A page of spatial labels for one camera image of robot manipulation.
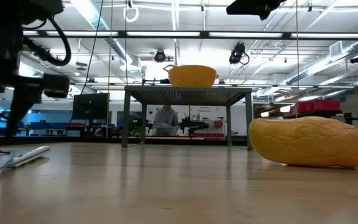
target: ceiling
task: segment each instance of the ceiling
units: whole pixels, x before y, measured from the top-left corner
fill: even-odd
[[[133,0],[133,5],[139,8],[139,17],[134,22],[126,22],[124,18],[125,1],[104,1],[102,16],[104,20],[112,20],[112,30],[173,30],[172,2],[174,0]],[[268,19],[261,21],[258,16],[231,16],[226,14],[226,7],[232,1],[227,0],[180,0],[176,13],[176,30],[231,30],[259,32],[296,32],[295,0],[287,0],[281,8],[273,11]],[[306,10],[312,1],[299,0],[300,10]],[[55,20],[63,30],[93,30],[79,10],[70,2],[64,1],[65,9],[56,15]],[[313,0],[312,11],[298,13],[299,32],[358,32],[358,0]],[[128,17],[134,16],[134,10],[128,11]],[[39,25],[36,21],[28,27]],[[54,30],[47,22],[41,30]],[[64,57],[65,50],[60,39],[36,38],[36,42],[59,57]],[[97,82],[141,82],[146,78],[167,78],[162,68],[167,64],[206,65],[214,68],[219,79],[228,83],[280,84],[277,75],[286,77],[298,68],[322,57],[329,52],[329,46],[336,40],[224,40],[224,39],[177,39],[177,56],[175,57],[175,42],[173,39],[118,39],[122,47],[130,55],[138,56],[142,61],[142,72],[125,72],[120,69],[116,53],[103,39],[97,39],[94,54],[89,67],[89,77]],[[35,70],[68,75],[72,82],[85,82],[86,72],[77,70],[76,62],[90,63],[93,39],[69,39],[73,52],[69,65],[55,67],[41,64],[32,54],[23,53],[22,63]],[[234,46],[243,42],[250,56],[246,66],[230,65],[229,56]],[[152,60],[156,50],[164,50],[170,56],[170,62],[156,63]],[[348,70],[355,70],[358,64],[349,65]],[[323,80],[345,73],[345,62],[337,63],[301,81],[302,85],[317,85]],[[90,91],[105,90],[106,86],[89,86]]]

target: table leg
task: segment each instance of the table leg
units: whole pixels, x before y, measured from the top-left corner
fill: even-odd
[[[140,143],[144,144],[146,140],[146,116],[147,116],[147,104],[142,104],[142,138]]]
[[[226,106],[226,117],[227,117],[227,144],[232,145],[231,139],[231,105]]]
[[[124,126],[122,127],[122,147],[128,147],[128,135],[129,135],[129,112],[131,109],[131,92],[125,91],[124,99]]]
[[[249,124],[254,119],[254,110],[252,109],[252,96],[250,93],[246,93],[246,118],[247,118],[247,147],[248,150],[253,149],[251,141],[249,140]]]

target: table surface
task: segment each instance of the table surface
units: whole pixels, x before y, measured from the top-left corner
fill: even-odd
[[[50,146],[0,172],[0,224],[358,223],[358,169],[283,166],[229,146]]]
[[[252,93],[251,88],[185,88],[171,86],[125,86],[131,96],[147,105],[227,106]]]

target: person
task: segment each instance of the person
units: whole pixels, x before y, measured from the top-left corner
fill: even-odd
[[[172,109],[171,105],[164,105],[159,109],[153,119],[153,126],[157,126],[156,136],[160,135],[171,135],[172,128],[161,128],[161,127],[175,127],[179,125],[178,115],[175,110]]]

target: metal frame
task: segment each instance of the metal frame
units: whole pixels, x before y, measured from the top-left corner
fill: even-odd
[[[64,30],[66,32],[66,35],[68,38],[76,38],[76,39],[94,39],[95,38],[95,30]],[[128,35],[127,32],[153,32],[155,35]],[[182,35],[180,33],[183,32],[197,32],[200,33],[199,35]],[[245,34],[245,36],[210,36],[210,33],[232,33],[232,34]],[[28,33],[24,33],[26,36],[31,38],[60,38],[59,35],[55,35],[55,30],[37,30],[32,31]],[[100,34],[96,38],[98,39],[105,39],[107,37],[110,37],[110,31],[99,31]],[[261,35],[263,34],[282,34],[279,35],[279,37],[264,37]],[[200,30],[153,30],[153,31],[145,31],[145,30],[113,30],[112,36],[114,38],[125,38],[125,39],[235,39],[235,40],[296,40],[296,37],[291,36],[292,34],[296,34],[296,32],[261,32],[261,31],[216,31],[216,30],[210,30],[210,31],[200,31]],[[358,40],[358,37],[354,38],[348,38],[348,37],[336,37],[334,34],[344,34],[344,35],[352,35],[352,34],[358,34],[354,32],[299,32],[299,35],[301,34],[332,34],[332,37],[299,37],[298,40]]]
[[[232,145],[232,136],[231,136],[231,106],[237,103],[239,100],[245,98],[246,99],[246,128],[247,128],[247,136],[248,135],[248,127],[251,121],[253,120],[253,109],[252,109],[252,89],[251,88],[185,88],[185,87],[169,87],[169,86],[125,86],[125,99],[124,99],[124,127],[122,129],[122,147],[132,147],[128,146],[128,137],[129,137],[129,113],[130,113],[130,105],[131,105],[131,97],[134,97],[139,103],[142,104],[142,136],[141,136],[141,143],[145,144],[145,129],[146,129],[146,111],[147,105],[161,105],[161,101],[146,101],[141,92],[144,93],[145,91],[148,92],[161,92],[166,91],[171,94],[174,92],[183,93],[183,92],[214,92],[214,93],[236,93],[231,99],[222,103],[221,101],[217,101],[215,103],[208,103],[208,106],[225,106],[226,107],[226,116],[227,116],[227,144],[229,146]],[[189,105],[185,103],[185,101],[181,101],[178,103],[172,103],[172,105],[182,105],[182,106],[206,106],[206,104],[199,104],[199,105]],[[252,149],[252,145],[249,141],[247,141],[247,149]]]

